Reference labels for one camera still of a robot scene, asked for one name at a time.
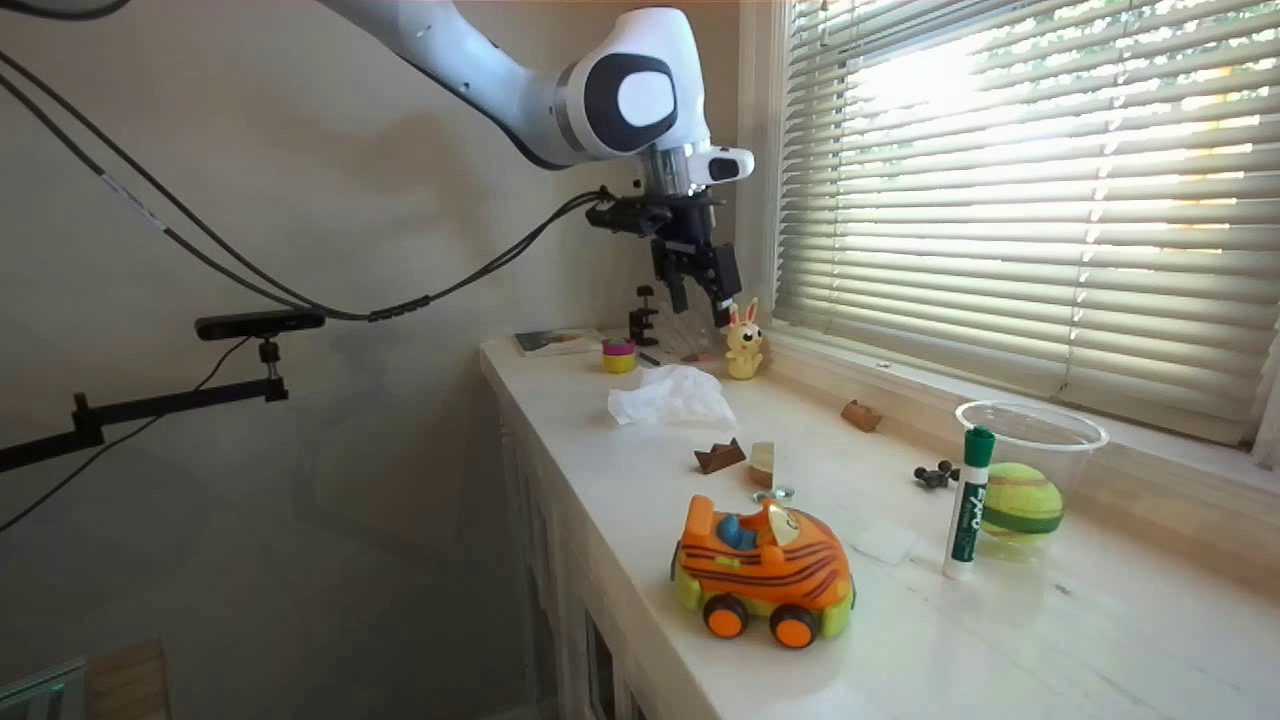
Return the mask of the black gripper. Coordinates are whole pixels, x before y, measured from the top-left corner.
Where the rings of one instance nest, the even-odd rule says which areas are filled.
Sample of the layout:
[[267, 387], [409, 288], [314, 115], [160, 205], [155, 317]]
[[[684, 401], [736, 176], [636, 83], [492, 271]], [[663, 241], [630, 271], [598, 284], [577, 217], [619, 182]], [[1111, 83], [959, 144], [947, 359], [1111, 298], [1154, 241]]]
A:
[[605, 196], [589, 209], [589, 221], [606, 230], [630, 230], [650, 245], [650, 271], [673, 296], [673, 310], [688, 310], [688, 288], [696, 284], [717, 328], [728, 328], [740, 310], [736, 250], [717, 241], [717, 201], [696, 196]]

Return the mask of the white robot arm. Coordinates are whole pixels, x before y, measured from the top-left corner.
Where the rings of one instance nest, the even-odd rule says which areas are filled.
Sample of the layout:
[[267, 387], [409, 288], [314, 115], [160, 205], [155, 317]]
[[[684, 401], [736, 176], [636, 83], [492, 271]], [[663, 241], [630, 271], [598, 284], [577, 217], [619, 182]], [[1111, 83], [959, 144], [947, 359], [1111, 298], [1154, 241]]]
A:
[[717, 234], [712, 189], [746, 181], [754, 154], [712, 140], [701, 48], [681, 9], [622, 10], [593, 53], [559, 75], [540, 75], [499, 53], [453, 0], [321, 4], [486, 115], [540, 166], [638, 154], [638, 190], [598, 190], [589, 221], [650, 245], [654, 280], [676, 310], [688, 306], [684, 284], [696, 280], [712, 319], [730, 319], [740, 264]]

